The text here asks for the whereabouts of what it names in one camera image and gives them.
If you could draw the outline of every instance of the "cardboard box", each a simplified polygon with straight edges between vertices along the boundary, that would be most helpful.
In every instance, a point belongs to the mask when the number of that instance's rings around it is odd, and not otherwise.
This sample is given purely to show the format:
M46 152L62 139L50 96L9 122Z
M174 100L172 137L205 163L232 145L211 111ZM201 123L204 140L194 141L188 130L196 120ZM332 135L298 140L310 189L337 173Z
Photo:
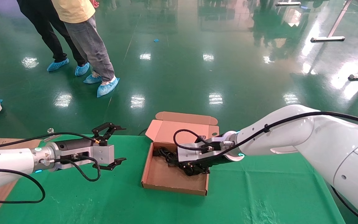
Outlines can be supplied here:
M219 135L219 127L216 126L217 119L210 116L174 112L159 112L155 118L146 132L146 136L153 142L147 155L142 186L148 189L206 196L209 174L189 177L179 167L168 167L162 156L153 156L153 151L163 146L176 152L177 147L173 143L173 134L179 129L189 129L207 139L217 136ZM179 144L192 143L196 139L196 136L188 132L180 132L176 136L176 141Z

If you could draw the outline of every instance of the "box lid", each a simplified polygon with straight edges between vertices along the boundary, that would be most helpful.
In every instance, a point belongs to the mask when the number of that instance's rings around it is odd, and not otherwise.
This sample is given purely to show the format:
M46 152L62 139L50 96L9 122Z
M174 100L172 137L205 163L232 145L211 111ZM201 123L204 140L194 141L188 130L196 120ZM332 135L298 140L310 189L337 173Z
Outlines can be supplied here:
M197 135L210 138L219 134L218 120L211 116L159 112L155 115L146 136L155 142L173 143L173 134L179 129L189 129ZM190 143L196 136L188 132L180 132L176 136L178 143Z

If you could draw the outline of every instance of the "black cable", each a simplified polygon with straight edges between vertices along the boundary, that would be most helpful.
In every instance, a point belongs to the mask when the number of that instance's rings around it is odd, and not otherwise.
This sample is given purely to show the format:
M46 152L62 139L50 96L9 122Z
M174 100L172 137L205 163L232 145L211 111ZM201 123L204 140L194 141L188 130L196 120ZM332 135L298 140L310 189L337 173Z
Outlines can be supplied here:
M179 159L176 153L173 153L166 149L165 147L160 147L157 149L160 156L165 158L165 161L168 163L168 166L177 166L182 169L187 176L193 176L194 170L190 166L185 166L185 163L179 163Z
M357 121L358 122L358 117L356 116L352 116L352 115L348 115L348 114L342 114L342 113L337 113L337 112L327 112L327 111L316 111L316 112L308 112L308 113L304 113L304 114L298 114L298 115L294 115L292 117L289 117L289 118L285 118L285 119L282 119L280 121L277 121L277 122L274 122L272 124L266 124L264 126L263 129L260 129L259 131L257 131L256 133L254 133L253 135L249 136L248 138L246 138L245 140L235 144L234 146L230 147L229 149L226 149L225 151L219 153L219 154L216 154L214 156L211 156L211 157L207 157L207 158L203 158L203 159L197 159L197 160L194 160L192 162L189 162L190 165L194 165L195 163L202 163L202 162L206 162L206 161L209 161L209 160L212 160L212 159L216 159L224 154L226 154L227 152L230 152L231 150L247 143L248 141L250 141L251 139L257 137L258 135L262 134L262 133L267 133L270 131L271 128L275 127L275 126L278 126L278 125L281 125L281 124L284 124L284 123L287 123L287 122L290 122L290 121L293 121L293 120L296 120L296 119L301 119L301 118L304 118L304 117L309 117L309 116L318 116L318 115L328 115L328 116L333 116L333 117L340 117L340 118L343 118L343 119L350 119L350 120L353 120L353 121ZM175 141L175 135L174 135L174 142L175 142L175 145L178 146L178 147L181 147L183 148L182 146L180 146L179 144L177 144L177 142Z
M82 169L76 163L74 163L73 161L71 161L69 159L55 159L54 161L55 161L55 163L57 163L57 162L71 163L75 168L78 169L78 171L81 173L81 175L88 181L94 182L94 181L99 180L99 178L100 178L100 166L98 164L98 161L95 158L88 157L88 156L78 156L78 158L92 160L96 165L96 169L98 170L98 177L96 177L95 179L90 179L87 175L85 175L85 173L82 171Z
M41 193L42 193L42 197L41 197L40 200L19 200L19 201L0 200L0 203L2 203L2 204L35 204L35 203L40 203L41 201L43 201L45 199L45 190L44 190L44 188L41 186L41 184L36 179L31 177L30 175L22 173L22 172L19 172L19 171L16 171L16 170L10 170L10 169L0 169L0 172L14 173L14 174L26 177L27 179L29 179L32 182L34 182L34 184L37 185L37 187L41 190Z
M335 195L339 198L339 200L358 218L358 213L355 212L350 206L348 206L348 204L343 200L343 198L339 195L339 193L333 186L331 186L331 188L334 191Z
M56 133L50 133L50 134L45 134L45 135L36 136L36 137L32 137L32 138L23 139L23 140L19 140L19 141L16 141L16 142L0 144L0 147L11 146L11 145L15 145L15 144L23 143L23 142L28 142L28 141L35 140L35 139L45 138L45 137L49 137L49 136L55 136L55 135L79 136L79 137L83 137L85 139L91 140L92 142L96 142L95 139L92 139L92 138L90 138L88 136L84 136L84 135L81 135L81 134L78 134L78 133L74 133L74 132L56 132Z
M191 134L193 134L194 136L197 137L198 140L200 140L201 142L203 142L204 144L208 145L208 146L212 146L211 143L208 143L206 142L204 139L202 139L200 136L198 136L195 132L192 132L191 130L188 130L188 129L180 129L180 130L177 130L175 132L175 134L173 134L173 142L175 143L175 145L177 147L180 147L182 149L187 149L187 150L192 150L192 151L199 151L200 149L199 148L192 148L192 147L186 147L186 146L181 146L179 145L177 142L176 142L176 135L179 133L179 132L189 132Z
M149 129L149 128L146 128L146 129L144 129L143 131L141 131L141 132L138 134L138 136L141 135L143 132L147 131L147 129Z

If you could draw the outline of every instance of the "robotic arm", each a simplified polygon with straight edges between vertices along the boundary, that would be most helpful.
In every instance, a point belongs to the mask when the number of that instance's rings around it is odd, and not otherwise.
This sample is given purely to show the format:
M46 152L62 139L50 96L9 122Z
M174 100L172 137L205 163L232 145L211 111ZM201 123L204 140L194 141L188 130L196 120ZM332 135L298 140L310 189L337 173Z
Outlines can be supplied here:
M239 132L226 132L221 136L177 148L183 169L193 174L209 173L209 167L221 163L240 161L244 156L301 153L305 159L358 209L358 125L332 116L307 116L266 128L278 120L304 113L318 112L301 105L278 109ZM255 138L233 148L266 129Z
M99 133L107 129L103 136ZM104 170L113 170L126 158L114 158L114 146L108 145L107 140L117 130L124 130L121 126L104 123L94 129L93 139L72 139L58 142L48 142L44 147L33 149L3 149L0 150L0 169L15 170L25 174L38 173L42 170L56 171L68 169L76 165L92 163L94 158L98 163L108 164L93 167ZM0 186L20 178L20 175L0 172Z

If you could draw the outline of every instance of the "green tablecloth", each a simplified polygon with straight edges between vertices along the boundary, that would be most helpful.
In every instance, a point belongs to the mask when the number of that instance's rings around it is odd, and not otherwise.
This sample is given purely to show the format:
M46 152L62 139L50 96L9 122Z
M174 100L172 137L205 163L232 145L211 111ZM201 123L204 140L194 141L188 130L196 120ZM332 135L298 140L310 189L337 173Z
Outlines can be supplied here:
M4 204L0 224L344 224L324 180L298 153L214 166L208 195L202 197L142 188L150 142L143 136L112 136L115 157L128 160L113 171L102 170L96 182L86 181L75 168L33 174L46 190L45 200ZM91 165L82 168L96 176ZM32 182L20 179L7 200L40 196Z

